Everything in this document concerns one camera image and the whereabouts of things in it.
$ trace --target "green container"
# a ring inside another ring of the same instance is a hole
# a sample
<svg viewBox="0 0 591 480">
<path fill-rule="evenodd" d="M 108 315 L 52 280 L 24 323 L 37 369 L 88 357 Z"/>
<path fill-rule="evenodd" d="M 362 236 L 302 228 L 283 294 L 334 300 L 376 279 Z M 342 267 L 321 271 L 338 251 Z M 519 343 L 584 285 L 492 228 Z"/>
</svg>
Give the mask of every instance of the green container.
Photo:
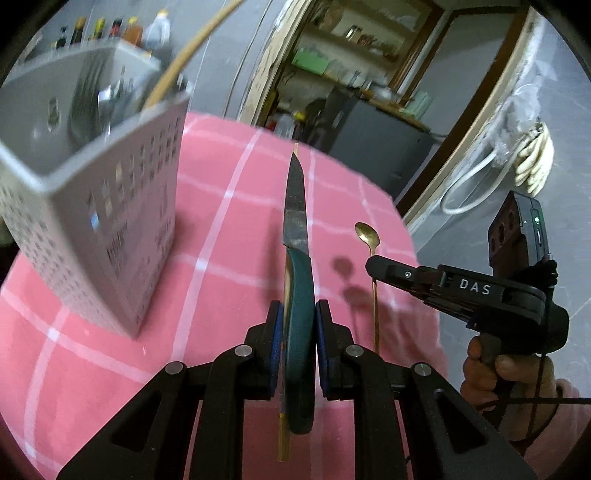
<svg viewBox="0 0 591 480">
<path fill-rule="evenodd" d="M 326 71 L 326 67 L 328 67 L 329 63 L 329 60 L 308 50 L 298 50 L 294 59 L 291 61 L 292 65 L 307 70 L 308 72 L 315 73 L 316 75 L 322 75 Z"/>
</svg>

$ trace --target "kitchen knife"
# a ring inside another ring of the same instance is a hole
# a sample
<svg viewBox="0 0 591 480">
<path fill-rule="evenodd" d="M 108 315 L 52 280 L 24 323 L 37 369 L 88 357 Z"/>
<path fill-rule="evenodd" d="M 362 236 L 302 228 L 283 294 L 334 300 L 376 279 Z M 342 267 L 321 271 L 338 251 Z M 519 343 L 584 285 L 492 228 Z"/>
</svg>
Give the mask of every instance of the kitchen knife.
<svg viewBox="0 0 591 480">
<path fill-rule="evenodd" d="M 289 431 L 309 433 L 314 421 L 316 351 L 314 349 L 314 283 L 308 255 L 304 172 L 292 153 L 283 218 L 285 257 L 284 401 Z"/>
</svg>

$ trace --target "pink tablecloth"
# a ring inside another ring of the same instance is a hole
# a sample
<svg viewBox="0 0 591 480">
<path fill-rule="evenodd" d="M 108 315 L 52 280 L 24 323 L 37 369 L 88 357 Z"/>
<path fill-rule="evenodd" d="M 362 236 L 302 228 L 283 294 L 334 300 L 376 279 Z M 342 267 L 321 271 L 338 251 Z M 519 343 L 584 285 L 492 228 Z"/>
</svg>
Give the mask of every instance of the pink tablecloth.
<svg viewBox="0 0 591 480">
<path fill-rule="evenodd" d="M 176 239 L 139 337 L 96 328 L 68 311 L 26 258 L 0 293 L 0 411 L 47 479 L 167 362 L 197 365 L 241 343 L 282 298 L 285 182 L 292 145 L 262 130 L 189 115 L 178 175 Z M 382 238 L 378 253 L 416 265 L 391 199 L 359 174 L 300 146 L 306 174 L 310 255 L 317 299 L 357 343 L 372 345 L 367 247 L 357 221 Z M 435 312 L 379 285 L 382 356 L 427 361 L 445 374 Z M 243 477 L 354 477 L 353 409 L 322 399 L 312 433 L 292 439 L 291 461 L 275 461 L 277 410 L 248 403 Z"/>
</svg>

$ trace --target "shelf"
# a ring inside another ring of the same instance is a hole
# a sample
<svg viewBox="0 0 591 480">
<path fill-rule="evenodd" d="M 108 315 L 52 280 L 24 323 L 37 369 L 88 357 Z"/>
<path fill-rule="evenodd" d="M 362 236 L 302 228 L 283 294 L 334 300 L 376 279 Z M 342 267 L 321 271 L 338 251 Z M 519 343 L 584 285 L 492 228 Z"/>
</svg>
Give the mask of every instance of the shelf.
<svg viewBox="0 0 591 480">
<path fill-rule="evenodd" d="M 397 33 L 398 35 L 407 40 L 413 39 L 416 35 L 415 32 L 409 30 L 404 25 L 396 22 L 395 20 L 390 20 L 388 17 L 385 17 L 373 8 L 368 7 L 367 5 L 356 0 L 345 0 L 343 6 L 346 9 L 355 11 L 358 14 L 363 15 L 364 17 L 367 17 L 370 20 L 373 20 L 374 22 L 381 23 L 388 30 L 392 30 L 393 32 Z"/>
<path fill-rule="evenodd" d="M 349 40 L 345 39 L 344 37 L 338 37 L 333 35 L 332 33 L 325 32 L 317 27 L 308 26 L 304 29 L 304 35 L 308 35 L 311 37 L 321 38 L 323 40 L 329 41 L 339 47 L 346 48 L 350 50 L 355 55 L 364 58 L 367 61 L 375 63 L 381 66 L 385 70 L 391 70 L 394 68 L 394 63 L 385 59 L 380 55 L 376 55 L 375 53 L 370 52 L 366 47 L 361 45 L 357 45 L 356 43 L 352 43 Z"/>
<path fill-rule="evenodd" d="M 347 87 L 347 85 L 345 83 L 341 82 L 340 80 L 331 78 L 326 75 L 317 75 L 316 73 L 309 72 L 308 70 L 304 70 L 296 65 L 290 64 L 288 66 L 288 68 L 295 71 L 297 74 L 302 74 L 303 76 L 307 76 L 307 77 L 309 77 L 313 80 L 317 80 L 319 82 L 327 82 L 327 83 L 332 83 L 332 84 L 340 86 L 340 87 Z"/>
</svg>

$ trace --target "spoon bowl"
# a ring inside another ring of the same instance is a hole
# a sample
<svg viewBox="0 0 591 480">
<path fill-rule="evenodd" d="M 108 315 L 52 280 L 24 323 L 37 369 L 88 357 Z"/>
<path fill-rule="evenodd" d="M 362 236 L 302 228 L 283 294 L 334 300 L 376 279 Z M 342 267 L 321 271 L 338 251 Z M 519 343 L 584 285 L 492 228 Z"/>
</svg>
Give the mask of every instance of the spoon bowl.
<svg viewBox="0 0 591 480">
<path fill-rule="evenodd" d="M 355 224 L 355 233 L 361 239 L 361 241 L 369 247 L 369 253 L 373 257 L 375 255 L 375 249 L 379 245 L 379 235 L 369 226 L 367 223 L 357 222 Z"/>
</svg>

